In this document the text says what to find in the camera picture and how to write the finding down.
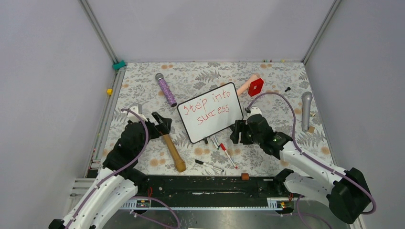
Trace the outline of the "purple glitter microphone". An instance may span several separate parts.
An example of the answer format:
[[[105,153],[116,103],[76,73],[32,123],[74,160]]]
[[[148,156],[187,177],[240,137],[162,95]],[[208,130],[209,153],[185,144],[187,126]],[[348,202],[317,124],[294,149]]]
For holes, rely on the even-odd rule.
[[[170,107],[176,107],[177,106],[177,102],[175,100],[175,97],[173,95],[173,93],[171,92],[168,83],[166,82],[166,80],[164,79],[163,74],[161,73],[157,73],[155,75],[155,79],[159,85],[159,87],[161,88],[168,104]]]

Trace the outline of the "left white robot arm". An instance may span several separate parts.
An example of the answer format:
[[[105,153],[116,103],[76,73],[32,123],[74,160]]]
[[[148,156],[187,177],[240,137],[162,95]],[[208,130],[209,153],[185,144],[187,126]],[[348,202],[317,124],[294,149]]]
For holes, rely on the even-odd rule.
[[[153,112],[154,123],[130,109],[123,112],[128,124],[94,182],[66,216],[52,220],[50,229],[101,229],[131,197],[148,191],[148,176],[134,167],[150,140],[170,132],[172,119]]]

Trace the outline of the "green capped marker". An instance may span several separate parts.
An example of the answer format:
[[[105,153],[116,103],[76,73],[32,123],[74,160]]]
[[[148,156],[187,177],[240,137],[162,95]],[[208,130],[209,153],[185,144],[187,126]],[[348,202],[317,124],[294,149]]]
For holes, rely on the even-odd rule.
[[[209,139],[212,141],[212,143],[214,144],[214,146],[215,146],[216,149],[219,149],[219,148],[220,148],[219,145],[217,144],[217,142],[215,141],[215,139],[214,139],[212,136],[209,137]]]

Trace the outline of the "white whiteboard black frame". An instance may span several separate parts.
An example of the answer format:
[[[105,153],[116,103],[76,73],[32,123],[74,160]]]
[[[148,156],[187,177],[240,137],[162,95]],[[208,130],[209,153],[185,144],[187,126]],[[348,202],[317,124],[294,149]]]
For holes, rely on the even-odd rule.
[[[189,141],[198,143],[244,118],[235,84],[230,82],[178,104]]]

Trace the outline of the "black capped marker front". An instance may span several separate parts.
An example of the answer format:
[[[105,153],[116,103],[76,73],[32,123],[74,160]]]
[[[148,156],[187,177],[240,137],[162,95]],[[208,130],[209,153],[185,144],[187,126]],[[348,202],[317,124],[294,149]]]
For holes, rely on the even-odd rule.
[[[214,169],[214,170],[218,170],[218,171],[220,171],[220,172],[224,172],[224,169],[222,169],[222,168],[219,168],[219,167],[216,167],[216,166],[214,166],[214,165],[211,165],[211,164],[208,164],[208,163],[205,163],[205,162],[203,162],[203,161],[201,161],[201,160],[195,160],[195,163],[197,163],[197,164],[199,164],[199,165],[203,165],[203,166],[206,166],[206,167],[210,167],[210,168],[212,168],[212,169]]]

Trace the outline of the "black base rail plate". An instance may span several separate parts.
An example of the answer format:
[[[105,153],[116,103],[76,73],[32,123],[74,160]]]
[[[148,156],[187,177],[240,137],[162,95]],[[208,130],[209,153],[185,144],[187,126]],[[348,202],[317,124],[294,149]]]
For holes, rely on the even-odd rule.
[[[138,191],[121,209],[176,210],[292,208],[299,194],[288,192],[275,177],[147,175],[148,188]]]

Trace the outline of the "red capped whiteboard marker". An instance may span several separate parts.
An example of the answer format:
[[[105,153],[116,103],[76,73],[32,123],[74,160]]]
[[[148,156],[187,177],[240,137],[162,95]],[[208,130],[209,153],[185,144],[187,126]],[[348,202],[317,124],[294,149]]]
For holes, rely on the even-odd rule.
[[[221,143],[220,144],[220,148],[225,152],[226,156],[228,157],[228,159],[230,160],[231,164],[233,165],[233,167],[235,169],[238,169],[238,166],[234,163],[234,161],[232,160],[230,154],[228,153],[226,147]]]

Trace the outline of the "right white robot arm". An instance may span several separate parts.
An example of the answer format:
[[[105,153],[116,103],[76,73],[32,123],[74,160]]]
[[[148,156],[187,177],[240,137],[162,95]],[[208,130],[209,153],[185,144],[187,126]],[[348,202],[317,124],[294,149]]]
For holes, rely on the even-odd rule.
[[[273,131],[261,114],[237,120],[230,139],[243,145],[257,144],[268,155],[290,163],[306,173],[300,175],[284,169],[275,176],[275,193],[285,197],[300,194],[327,206],[342,222],[353,224],[372,203],[372,196],[363,173],[329,164],[313,154],[300,152],[287,134]]]

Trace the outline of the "small brown wooden cube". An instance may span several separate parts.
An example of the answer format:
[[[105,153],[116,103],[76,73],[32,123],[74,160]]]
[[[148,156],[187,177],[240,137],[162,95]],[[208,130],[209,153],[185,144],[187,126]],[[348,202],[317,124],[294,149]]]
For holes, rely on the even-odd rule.
[[[249,176],[248,173],[242,173],[242,174],[241,174],[241,180],[247,181],[247,180],[249,180],[249,179],[250,179],[250,176]]]

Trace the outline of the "red square block with hole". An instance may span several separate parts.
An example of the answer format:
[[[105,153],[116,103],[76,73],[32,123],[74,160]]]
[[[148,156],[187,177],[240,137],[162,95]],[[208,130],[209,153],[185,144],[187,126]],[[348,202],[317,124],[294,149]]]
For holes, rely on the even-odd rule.
[[[253,96],[261,93],[263,85],[264,85],[264,81],[261,78],[258,78],[256,80],[252,81],[249,85],[248,95],[250,97],[253,97]]]

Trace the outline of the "pink toy microphone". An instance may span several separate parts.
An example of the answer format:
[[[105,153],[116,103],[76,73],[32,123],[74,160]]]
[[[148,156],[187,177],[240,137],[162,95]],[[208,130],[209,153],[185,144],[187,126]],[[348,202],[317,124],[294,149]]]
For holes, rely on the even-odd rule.
[[[241,85],[237,90],[237,95],[240,96],[243,92],[249,89],[251,82],[257,80],[260,78],[259,73],[254,73],[252,76],[243,84]]]

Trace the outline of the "silver grey microphone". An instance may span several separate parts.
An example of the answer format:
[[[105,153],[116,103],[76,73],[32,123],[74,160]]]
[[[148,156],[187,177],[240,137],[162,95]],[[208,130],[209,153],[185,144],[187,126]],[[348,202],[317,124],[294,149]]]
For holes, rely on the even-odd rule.
[[[303,132],[307,132],[309,129],[309,119],[310,119],[310,107],[313,99],[311,92],[305,92],[302,97],[302,120],[301,129]]]

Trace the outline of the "small tan wooden block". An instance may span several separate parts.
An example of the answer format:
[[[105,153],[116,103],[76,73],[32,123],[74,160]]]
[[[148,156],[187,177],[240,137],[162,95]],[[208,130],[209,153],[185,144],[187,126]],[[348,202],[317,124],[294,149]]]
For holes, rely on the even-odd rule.
[[[308,128],[308,132],[311,133],[311,134],[313,134],[313,133],[315,132],[315,127],[314,127],[314,126],[310,126],[310,127]]]

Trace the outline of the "teal corner clip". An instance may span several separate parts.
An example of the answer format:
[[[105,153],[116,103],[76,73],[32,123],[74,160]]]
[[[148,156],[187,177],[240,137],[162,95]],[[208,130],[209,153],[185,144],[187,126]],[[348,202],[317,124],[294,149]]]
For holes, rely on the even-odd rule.
[[[115,71],[117,71],[117,70],[121,69],[122,67],[125,67],[126,65],[127,65],[126,62],[124,60],[121,60],[120,62],[113,64],[112,68]]]

